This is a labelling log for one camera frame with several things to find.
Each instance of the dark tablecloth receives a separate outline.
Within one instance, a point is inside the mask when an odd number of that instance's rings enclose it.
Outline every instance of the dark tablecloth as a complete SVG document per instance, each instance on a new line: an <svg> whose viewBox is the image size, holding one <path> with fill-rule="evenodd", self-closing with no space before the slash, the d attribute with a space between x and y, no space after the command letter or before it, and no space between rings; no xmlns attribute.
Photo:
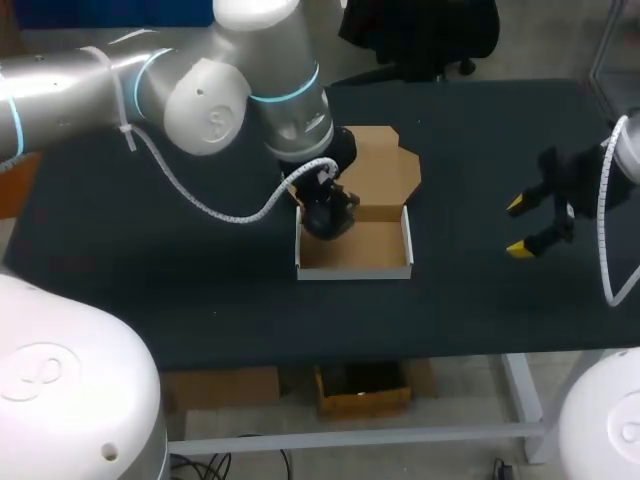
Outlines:
<svg viewBox="0 0 640 480"><path fill-rule="evenodd" d="M187 203L141 142L115 131L45 154L6 263L27 280L105 309L144 339L162 370L640 344L640 288L606 306L595 224L573 245L516 261L505 247L547 226L552 206L513 220L506 206L539 181L539 152L577 152L608 135L590 94L569 81L328 90L340 125L391 125L420 155L408 202L408 282L300 283L294 205L232 226ZM152 132L203 202L249 214L279 181L249 116L231 148L181 153ZM615 287L640 261L638 198L609 218Z"/></svg>

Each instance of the logo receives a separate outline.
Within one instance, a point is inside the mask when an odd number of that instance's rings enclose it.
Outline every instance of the logo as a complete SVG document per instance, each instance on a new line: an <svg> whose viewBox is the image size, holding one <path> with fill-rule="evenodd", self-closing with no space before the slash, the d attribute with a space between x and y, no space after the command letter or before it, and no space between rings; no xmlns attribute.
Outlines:
<svg viewBox="0 0 640 480"><path fill-rule="evenodd" d="M202 138L208 143L224 140L233 127L233 112L229 107L219 105L209 112L207 134Z"/></svg>
<svg viewBox="0 0 640 480"><path fill-rule="evenodd" d="M79 378L80 362L71 350L55 343L33 343L0 361L0 398L29 402Z"/></svg>

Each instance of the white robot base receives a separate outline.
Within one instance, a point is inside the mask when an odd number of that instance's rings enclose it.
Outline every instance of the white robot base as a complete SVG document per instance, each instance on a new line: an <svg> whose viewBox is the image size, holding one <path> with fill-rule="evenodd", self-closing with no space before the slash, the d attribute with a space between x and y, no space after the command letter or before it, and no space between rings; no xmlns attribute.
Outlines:
<svg viewBox="0 0 640 480"><path fill-rule="evenodd" d="M570 480L640 478L640 349L602 360L576 382L559 435Z"/></svg>
<svg viewBox="0 0 640 480"><path fill-rule="evenodd" d="M0 478L168 480L158 371L115 317L0 275Z"/></svg>

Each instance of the box lid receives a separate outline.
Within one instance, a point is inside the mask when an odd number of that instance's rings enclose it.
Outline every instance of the box lid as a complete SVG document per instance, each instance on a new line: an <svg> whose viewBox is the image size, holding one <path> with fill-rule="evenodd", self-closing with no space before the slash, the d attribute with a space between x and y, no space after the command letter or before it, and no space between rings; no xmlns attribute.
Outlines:
<svg viewBox="0 0 640 480"><path fill-rule="evenodd" d="M418 156L398 146L391 127L347 128L356 137L358 156L338 183L358 195L361 206L404 205L420 184Z"/></svg>

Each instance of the gray floor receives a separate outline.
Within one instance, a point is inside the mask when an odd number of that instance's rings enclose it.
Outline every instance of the gray floor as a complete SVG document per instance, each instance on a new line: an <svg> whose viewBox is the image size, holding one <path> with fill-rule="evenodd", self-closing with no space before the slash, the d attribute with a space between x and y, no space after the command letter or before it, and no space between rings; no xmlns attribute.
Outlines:
<svg viewBox="0 0 640 480"><path fill-rule="evenodd" d="M371 52L352 47L336 36L340 23L338 0L305 1L325 83L376 68ZM497 3L502 20L500 44L489 59L478 61L478 70L471 80L586 77L602 34L608 0L498 0ZM49 51L99 45L126 31L31 31L26 32L25 38L33 51ZM186 32L176 29L173 34L180 37ZM637 52L630 50L630 55ZM0 221L0 257L12 227L12 221ZM543 401L553 395L575 358L575 353L530 356ZM187 437L512 420L504 380L494 359L440 358L434 360L434 369L440 397L421 400L406 415L395 419L322 423L316 417L312 395L302 389L272 407L191 412ZM304 372L291 375L304 376ZM557 460L545 466L528 466L520 443L508 440L296 451L293 460L298 479L487 480L496 456L514 463L520 480L564 479ZM273 453L234 455L229 479L254 478L284 478L282 459Z"/></svg>

